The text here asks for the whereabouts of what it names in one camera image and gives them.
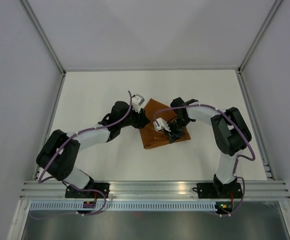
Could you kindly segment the brown cloth napkin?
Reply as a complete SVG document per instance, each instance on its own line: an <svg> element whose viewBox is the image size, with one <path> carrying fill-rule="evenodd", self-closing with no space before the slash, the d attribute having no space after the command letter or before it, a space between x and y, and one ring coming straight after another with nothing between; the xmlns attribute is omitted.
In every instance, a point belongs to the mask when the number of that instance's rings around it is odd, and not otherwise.
<svg viewBox="0 0 290 240"><path fill-rule="evenodd" d="M154 122L154 113L158 110L170 108L169 106L156 101L154 99L149 99L147 104L144 107L146 117L150 120L150 123L147 124L143 129L140 130L141 139L143 142L143 147L146 150L162 147L169 144L169 138L163 132L156 131L153 125ZM166 121L172 120L176 117L176 113L173 110L168 110L162 113L158 113L157 118L162 118ZM174 143L189 141L191 139L187 128L183 130L184 136L176 140Z"/></svg>

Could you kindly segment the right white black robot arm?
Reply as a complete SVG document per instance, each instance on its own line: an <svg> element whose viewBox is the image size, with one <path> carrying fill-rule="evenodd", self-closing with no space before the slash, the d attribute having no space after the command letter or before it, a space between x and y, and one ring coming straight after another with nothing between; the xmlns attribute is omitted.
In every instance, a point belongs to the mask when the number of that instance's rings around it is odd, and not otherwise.
<svg viewBox="0 0 290 240"><path fill-rule="evenodd" d="M173 143L184 136L189 123L203 122L212 127L216 146L220 150L219 167L213 177L213 192L223 198L238 185L236 169L239 158L254 161L256 156L250 145L251 132L236 107L220 110L196 99L174 99L170 108L154 113L154 128L163 132Z"/></svg>

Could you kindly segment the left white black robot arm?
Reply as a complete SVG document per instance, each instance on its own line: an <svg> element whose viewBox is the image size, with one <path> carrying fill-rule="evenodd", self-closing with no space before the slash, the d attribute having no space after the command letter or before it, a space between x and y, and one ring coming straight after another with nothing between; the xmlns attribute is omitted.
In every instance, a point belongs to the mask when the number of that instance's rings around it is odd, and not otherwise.
<svg viewBox="0 0 290 240"><path fill-rule="evenodd" d="M53 131L39 152L36 163L43 169L42 174L49 173L52 178L70 185L83 198L89 198L94 192L94 179L76 167L78 153L114 140L122 128L140 130L149 123L143 108L134 110L128 103L117 101L111 112L94 127L73 134L59 129Z"/></svg>

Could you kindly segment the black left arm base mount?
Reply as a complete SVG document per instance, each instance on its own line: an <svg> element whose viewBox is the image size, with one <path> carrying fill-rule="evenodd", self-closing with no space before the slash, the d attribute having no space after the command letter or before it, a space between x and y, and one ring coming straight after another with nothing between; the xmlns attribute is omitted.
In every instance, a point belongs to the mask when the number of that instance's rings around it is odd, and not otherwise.
<svg viewBox="0 0 290 240"><path fill-rule="evenodd" d="M83 190L78 190L69 185L65 191L66 199L106 199L110 192L110 184L96 182L93 186L88 185Z"/></svg>

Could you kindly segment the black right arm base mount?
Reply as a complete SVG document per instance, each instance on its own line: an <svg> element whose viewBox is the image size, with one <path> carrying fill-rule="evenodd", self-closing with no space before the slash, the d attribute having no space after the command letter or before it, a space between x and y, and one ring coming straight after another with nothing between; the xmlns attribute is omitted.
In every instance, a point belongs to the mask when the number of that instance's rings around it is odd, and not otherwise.
<svg viewBox="0 0 290 240"><path fill-rule="evenodd" d="M240 183L215 184L214 182L197 183L192 188L198 194L199 199L240 199L243 190Z"/></svg>

